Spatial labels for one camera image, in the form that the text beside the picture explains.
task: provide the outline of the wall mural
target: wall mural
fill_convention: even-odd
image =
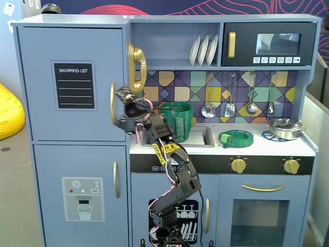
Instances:
[[[199,15],[309,13],[325,17],[329,0],[43,0],[67,14]],[[329,64],[329,35],[322,34],[319,52]]]

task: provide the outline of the yellow label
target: yellow label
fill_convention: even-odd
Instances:
[[[153,146],[153,149],[156,153],[156,156],[158,156],[158,158],[160,160],[160,163],[164,166],[166,164],[166,160],[162,157],[162,154],[160,152],[160,149],[159,149],[158,145],[153,143],[152,146]]]
[[[174,150],[180,149],[180,146],[176,143],[167,144],[164,146],[166,153],[172,153]]]

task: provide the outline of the white plate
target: white plate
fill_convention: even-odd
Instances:
[[[197,55],[197,50],[199,49],[199,44],[200,44],[200,35],[196,38],[192,45],[191,53],[190,53],[190,63],[191,65],[194,64],[196,55]]]
[[[214,39],[209,44],[209,47],[207,50],[207,55],[206,55],[206,61],[209,66],[210,66],[212,60],[214,59],[216,48],[217,48],[217,43],[218,43],[218,36],[215,35]]]
[[[209,36],[207,35],[205,40],[201,43],[199,54],[197,55],[197,61],[198,61],[200,66],[204,62],[204,59],[205,59],[205,56],[206,56],[208,41],[209,41]]]

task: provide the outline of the spoon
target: spoon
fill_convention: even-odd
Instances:
[[[274,83],[275,88],[273,91],[271,91],[271,84],[272,84],[273,78],[275,78],[275,83]],[[274,92],[275,92],[276,88],[277,88],[277,73],[274,72],[274,73],[272,73],[271,82],[269,83],[270,101],[269,101],[268,109],[267,109],[267,113],[269,115],[273,115],[276,112],[276,109],[274,107],[274,102],[273,102],[273,96],[274,96]]]
[[[202,109],[201,109],[201,113],[202,115],[204,115],[207,118],[210,117],[214,117],[215,116],[215,112],[216,112],[216,107],[210,103],[210,97],[211,97],[211,93],[212,90],[214,88],[214,83],[213,83],[213,78],[214,78],[214,74],[213,73],[209,73],[208,77],[211,78],[211,82],[212,82],[212,86],[211,86],[211,91],[209,91],[209,87],[208,84],[210,83],[210,81],[207,83],[207,91],[208,91],[208,103],[206,103]]]
[[[253,88],[251,90],[250,89],[250,85],[251,85],[251,78],[252,77],[253,77]],[[253,99],[253,91],[255,90],[255,81],[256,81],[256,75],[255,75],[255,72],[252,72],[251,73],[251,77],[250,77],[250,82],[249,82],[249,103],[247,104],[247,112],[250,115],[254,115],[257,112],[257,110],[258,110],[257,105],[252,102],[252,99]]]

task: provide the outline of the white wall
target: white wall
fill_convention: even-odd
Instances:
[[[307,93],[302,117],[307,123],[306,134],[319,147],[319,167],[316,175],[310,214],[321,234],[325,237],[329,224],[329,109]]]
[[[11,91],[19,100],[22,100],[21,83],[17,66],[15,44],[13,34],[10,32],[8,21],[19,21],[24,17],[30,17],[41,13],[41,6],[35,4],[30,7],[29,1],[22,4],[22,0],[8,0],[15,5],[12,16],[3,13],[7,0],[0,0],[0,83]]]

